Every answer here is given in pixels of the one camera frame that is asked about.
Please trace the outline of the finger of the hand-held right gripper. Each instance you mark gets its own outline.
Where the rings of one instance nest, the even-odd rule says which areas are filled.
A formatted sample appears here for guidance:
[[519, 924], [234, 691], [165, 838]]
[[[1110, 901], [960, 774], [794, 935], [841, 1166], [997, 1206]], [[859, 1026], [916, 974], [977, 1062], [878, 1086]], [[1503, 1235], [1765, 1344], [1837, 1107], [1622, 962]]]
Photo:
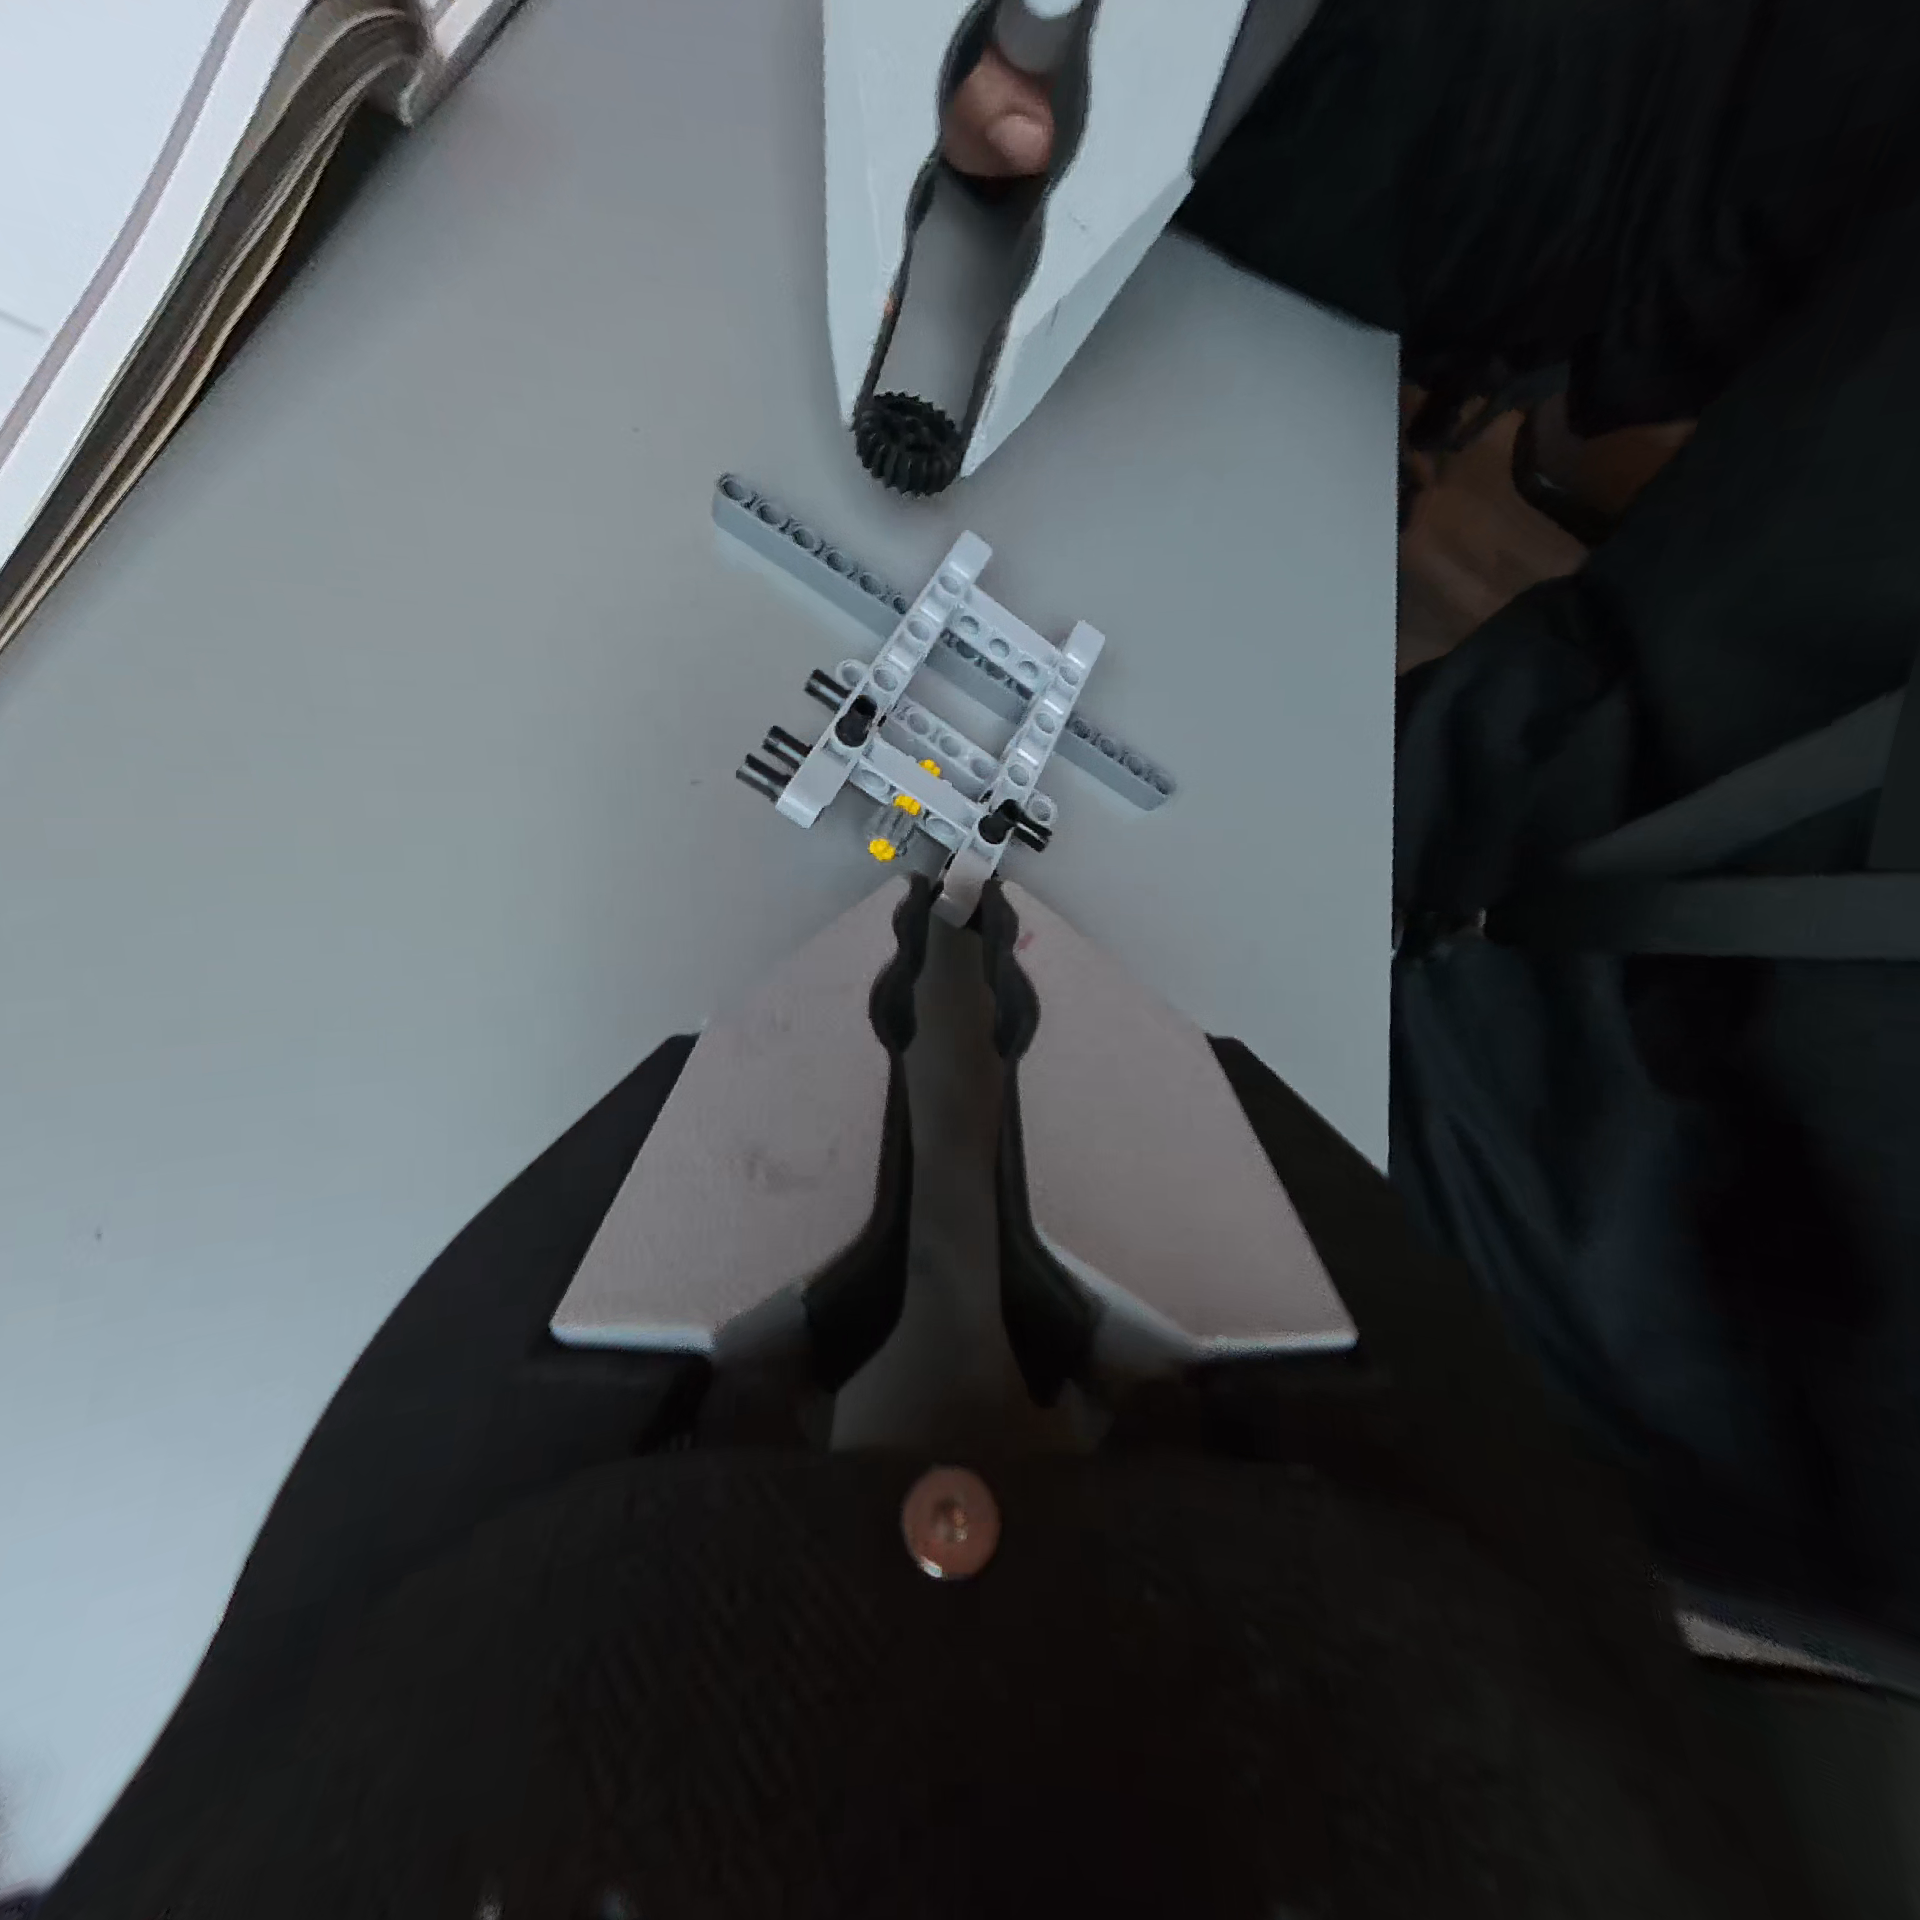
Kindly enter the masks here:
[[827, 340], [841, 416], [875, 392], [973, 3], [820, 3]]
[[1096, 3], [1080, 59], [1050, 75], [1043, 177], [978, 180], [1030, 197], [1020, 271], [968, 397], [973, 475], [1036, 412], [1198, 177], [1198, 151], [1248, 3]]

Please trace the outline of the person's right forearm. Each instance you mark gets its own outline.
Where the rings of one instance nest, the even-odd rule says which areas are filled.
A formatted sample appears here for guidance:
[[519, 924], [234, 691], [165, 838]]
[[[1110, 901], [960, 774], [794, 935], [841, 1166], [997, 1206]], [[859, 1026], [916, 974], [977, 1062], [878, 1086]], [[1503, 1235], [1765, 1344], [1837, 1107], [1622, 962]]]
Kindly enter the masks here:
[[1916, 330], [1916, 3], [1317, 3], [1177, 222], [1419, 387], [1698, 416], [1803, 324]]

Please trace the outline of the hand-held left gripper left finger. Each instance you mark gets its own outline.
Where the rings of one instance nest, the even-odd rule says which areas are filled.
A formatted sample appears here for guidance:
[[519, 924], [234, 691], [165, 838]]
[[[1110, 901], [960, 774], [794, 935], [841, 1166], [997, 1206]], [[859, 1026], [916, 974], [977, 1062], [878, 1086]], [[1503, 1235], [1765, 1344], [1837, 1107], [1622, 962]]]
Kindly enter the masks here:
[[573, 1351], [790, 1363], [837, 1393], [903, 1303], [903, 1055], [925, 880], [887, 878], [711, 1019], [549, 1333]]

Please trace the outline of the white instruction booklet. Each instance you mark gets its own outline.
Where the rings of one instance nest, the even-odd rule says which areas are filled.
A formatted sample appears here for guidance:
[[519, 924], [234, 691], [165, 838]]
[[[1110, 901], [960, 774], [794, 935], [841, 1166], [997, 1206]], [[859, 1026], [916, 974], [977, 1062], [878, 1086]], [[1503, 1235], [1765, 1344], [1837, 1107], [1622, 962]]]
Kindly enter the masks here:
[[2, 3], [2, 644], [150, 470], [360, 112], [516, 3]]

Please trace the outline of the person's right hand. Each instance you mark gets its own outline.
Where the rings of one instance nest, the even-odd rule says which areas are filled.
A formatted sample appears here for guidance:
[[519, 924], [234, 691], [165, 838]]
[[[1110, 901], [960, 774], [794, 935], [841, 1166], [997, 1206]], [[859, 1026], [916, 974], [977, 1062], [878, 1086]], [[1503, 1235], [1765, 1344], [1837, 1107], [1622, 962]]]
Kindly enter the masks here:
[[985, 41], [945, 101], [945, 160], [973, 180], [1030, 180], [1049, 170], [1050, 147], [1050, 75]]

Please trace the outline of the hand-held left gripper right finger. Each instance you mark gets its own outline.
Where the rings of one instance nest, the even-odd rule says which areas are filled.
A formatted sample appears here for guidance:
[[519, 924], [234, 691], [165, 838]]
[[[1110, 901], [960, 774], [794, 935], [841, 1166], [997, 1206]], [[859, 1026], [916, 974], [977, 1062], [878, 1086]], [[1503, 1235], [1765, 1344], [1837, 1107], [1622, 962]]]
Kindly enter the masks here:
[[1209, 1037], [1020, 883], [977, 906], [1000, 1323], [1038, 1406], [1357, 1351]]

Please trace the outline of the grey chair frame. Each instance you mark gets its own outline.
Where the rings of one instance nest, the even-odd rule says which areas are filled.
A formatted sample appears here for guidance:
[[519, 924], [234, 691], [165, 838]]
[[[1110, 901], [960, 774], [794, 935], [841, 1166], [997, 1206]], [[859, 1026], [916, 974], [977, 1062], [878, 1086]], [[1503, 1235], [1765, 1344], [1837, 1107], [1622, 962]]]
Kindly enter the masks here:
[[[1733, 872], [1737, 856], [1866, 797], [1879, 807], [1861, 872]], [[1507, 939], [1658, 957], [1914, 962], [1916, 688], [1573, 850], [1553, 889], [1507, 909]]]

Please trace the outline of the black lego gear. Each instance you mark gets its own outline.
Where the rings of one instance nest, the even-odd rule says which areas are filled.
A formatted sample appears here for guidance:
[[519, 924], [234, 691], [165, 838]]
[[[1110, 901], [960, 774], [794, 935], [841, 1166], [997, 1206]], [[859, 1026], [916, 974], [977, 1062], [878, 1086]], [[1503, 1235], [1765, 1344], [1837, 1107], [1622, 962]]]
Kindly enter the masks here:
[[890, 493], [937, 496], [962, 470], [962, 426], [918, 396], [867, 396], [859, 401], [848, 430], [859, 466]]

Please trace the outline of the grey lego frame assembly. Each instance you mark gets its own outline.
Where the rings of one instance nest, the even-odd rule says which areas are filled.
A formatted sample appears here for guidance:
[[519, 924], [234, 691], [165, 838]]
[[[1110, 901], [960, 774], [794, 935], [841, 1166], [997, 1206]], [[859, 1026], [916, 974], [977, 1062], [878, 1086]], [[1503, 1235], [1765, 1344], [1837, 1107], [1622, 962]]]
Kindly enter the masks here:
[[865, 852], [878, 866], [937, 852], [929, 883], [945, 923], [973, 923], [1010, 850], [1050, 848], [1050, 764], [1085, 772], [1141, 813], [1177, 794], [1158, 757], [1085, 710], [1104, 636], [1085, 622], [1063, 641], [1030, 629], [985, 592], [993, 546], [978, 534], [956, 538], [922, 589], [901, 592], [731, 470], [714, 484], [711, 521], [875, 637], [865, 656], [807, 674], [820, 730], [768, 727], [736, 781], [796, 829], [842, 797], [871, 802]]

